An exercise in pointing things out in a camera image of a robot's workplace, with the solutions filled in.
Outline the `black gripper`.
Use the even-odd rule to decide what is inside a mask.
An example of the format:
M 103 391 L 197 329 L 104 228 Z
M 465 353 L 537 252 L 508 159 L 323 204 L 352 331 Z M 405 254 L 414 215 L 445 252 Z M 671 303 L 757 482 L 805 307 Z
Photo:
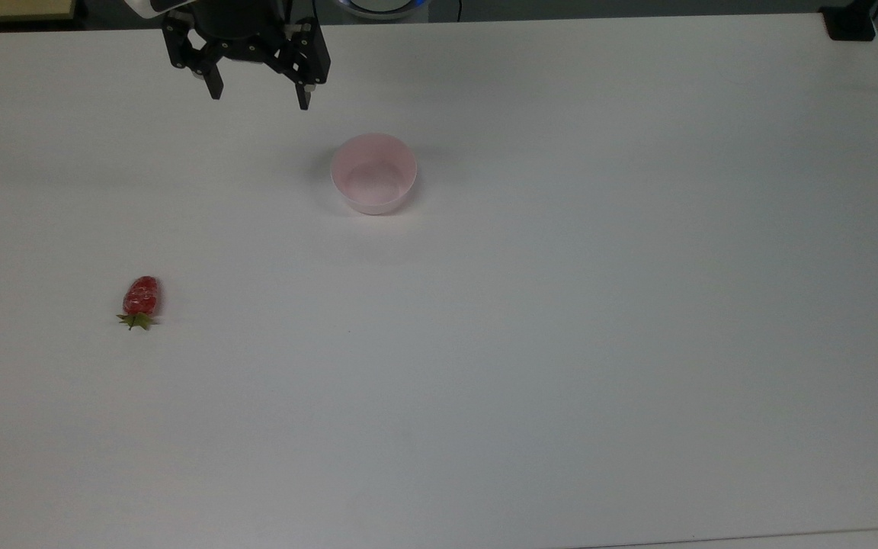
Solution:
M 287 24 L 292 10 L 292 1 L 194 1 L 192 14 L 163 15 L 168 59 L 201 80 L 213 100 L 223 93 L 222 58 L 264 63 L 295 84 L 297 104 L 307 111 L 316 87 L 327 82 L 331 59 L 317 18 Z M 205 40 L 201 48 L 191 42 L 194 29 Z

